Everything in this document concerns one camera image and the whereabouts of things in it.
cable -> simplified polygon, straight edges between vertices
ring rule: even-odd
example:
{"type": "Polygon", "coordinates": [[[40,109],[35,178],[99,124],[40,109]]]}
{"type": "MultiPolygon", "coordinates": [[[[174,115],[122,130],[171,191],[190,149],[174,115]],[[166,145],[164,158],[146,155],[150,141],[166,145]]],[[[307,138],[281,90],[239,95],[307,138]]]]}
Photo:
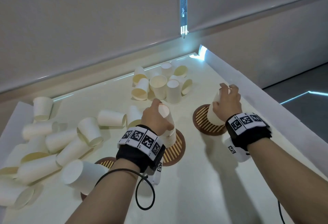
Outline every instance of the cable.
{"type": "Polygon", "coordinates": [[[155,202],[155,190],[154,190],[154,187],[153,187],[152,184],[148,181],[148,179],[147,179],[148,176],[143,176],[143,175],[141,175],[140,173],[135,172],[135,171],[133,171],[133,170],[125,169],[125,168],[120,168],[120,169],[114,169],[114,170],[112,170],[112,171],[109,171],[109,172],[107,172],[106,174],[104,174],[104,175],[98,180],[98,182],[96,183],[95,187],[96,187],[97,184],[101,181],[101,179],[103,179],[103,178],[104,178],[105,176],[107,176],[108,174],[110,174],[110,173],[112,173],[112,172],[116,172],[116,171],[129,171],[129,172],[132,172],[132,173],[134,173],[134,174],[136,174],[136,175],[138,175],[138,176],[140,176],[140,177],[142,178],[142,179],[139,181],[139,183],[137,184],[137,188],[135,189],[135,201],[137,202],[137,205],[138,205],[138,207],[139,207],[140,209],[142,209],[142,210],[148,210],[148,209],[151,209],[152,206],[154,205],[154,202],[155,202]],[[138,193],[139,185],[140,185],[140,183],[141,183],[143,180],[145,180],[145,181],[147,182],[147,184],[149,184],[150,188],[151,188],[152,191],[153,191],[153,201],[152,201],[151,205],[150,205],[149,207],[147,207],[147,208],[144,208],[144,207],[140,206],[140,204],[139,204],[139,202],[138,202],[138,197],[137,197],[137,193],[138,193]]]}
{"type": "Polygon", "coordinates": [[[281,207],[280,207],[280,202],[279,201],[278,201],[278,208],[279,208],[279,214],[280,214],[280,217],[281,217],[281,221],[282,221],[283,224],[285,224],[284,218],[282,217],[281,207]]]}

wrist tracker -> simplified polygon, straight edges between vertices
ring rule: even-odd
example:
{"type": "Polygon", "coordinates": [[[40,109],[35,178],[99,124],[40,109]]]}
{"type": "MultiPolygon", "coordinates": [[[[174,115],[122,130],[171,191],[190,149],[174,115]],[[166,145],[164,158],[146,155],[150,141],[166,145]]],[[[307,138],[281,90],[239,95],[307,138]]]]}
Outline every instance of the wrist tracker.
{"type": "Polygon", "coordinates": [[[226,128],[235,147],[247,150],[247,146],[262,138],[271,138],[269,125],[257,114],[235,114],[226,121],[226,128]]]}
{"type": "Polygon", "coordinates": [[[156,170],[165,152],[163,141],[145,125],[130,127],[118,142],[116,159],[124,158],[136,164],[140,172],[147,167],[156,170]]]}

coaster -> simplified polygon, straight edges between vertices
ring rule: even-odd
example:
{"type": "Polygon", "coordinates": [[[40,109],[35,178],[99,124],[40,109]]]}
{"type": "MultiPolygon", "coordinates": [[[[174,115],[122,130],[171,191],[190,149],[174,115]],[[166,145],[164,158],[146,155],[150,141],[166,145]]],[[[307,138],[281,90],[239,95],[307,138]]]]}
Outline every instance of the coaster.
{"type": "MultiPolygon", "coordinates": [[[[116,162],[116,158],[114,157],[104,157],[100,160],[98,160],[97,162],[95,162],[95,164],[100,164],[103,165],[105,167],[107,167],[108,169],[110,169],[116,162]]],[[[81,199],[82,201],[87,197],[87,195],[82,194],[81,193],[81,199]]]]}
{"type": "Polygon", "coordinates": [[[182,159],[186,151],[186,141],[182,133],[176,129],[176,141],[173,146],[166,148],[163,155],[163,166],[171,166],[182,159]]]}
{"type": "Polygon", "coordinates": [[[210,136],[218,136],[224,134],[227,129],[225,125],[213,125],[207,119],[207,112],[210,104],[205,104],[198,107],[193,114],[193,122],[195,127],[203,134],[210,136]]]}

person's right arm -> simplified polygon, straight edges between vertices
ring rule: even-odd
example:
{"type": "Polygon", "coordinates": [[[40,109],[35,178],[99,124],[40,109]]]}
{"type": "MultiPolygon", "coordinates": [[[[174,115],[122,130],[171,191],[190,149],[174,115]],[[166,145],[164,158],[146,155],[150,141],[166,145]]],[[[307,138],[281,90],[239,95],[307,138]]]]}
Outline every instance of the person's right arm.
{"type": "MultiPolygon", "coordinates": [[[[213,111],[226,121],[242,112],[235,85],[221,85],[220,103],[213,111]]],[[[247,149],[273,194],[296,223],[328,223],[328,182],[293,158],[268,138],[249,144],[247,149]]]]}

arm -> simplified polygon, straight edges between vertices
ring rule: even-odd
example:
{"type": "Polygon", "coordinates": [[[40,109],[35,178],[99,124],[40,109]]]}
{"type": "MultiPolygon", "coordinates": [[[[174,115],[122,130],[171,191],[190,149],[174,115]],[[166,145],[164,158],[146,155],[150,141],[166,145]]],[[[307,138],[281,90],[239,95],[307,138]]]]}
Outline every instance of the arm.
{"type": "MultiPolygon", "coordinates": [[[[158,136],[174,126],[158,112],[160,100],[154,99],[144,110],[141,124],[148,126],[158,136]]],[[[118,159],[111,170],[118,168],[140,172],[140,168],[126,159],[118,159]]],[[[78,206],[66,224],[120,224],[124,223],[138,176],[117,171],[105,176],[78,206]]]]}
{"type": "MultiPolygon", "coordinates": [[[[213,111],[223,121],[242,112],[238,87],[221,83],[213,111]]],[[[328,182],[268,138],[247,149],[273,194],[297,223],[328,223],[328,182]]]]}

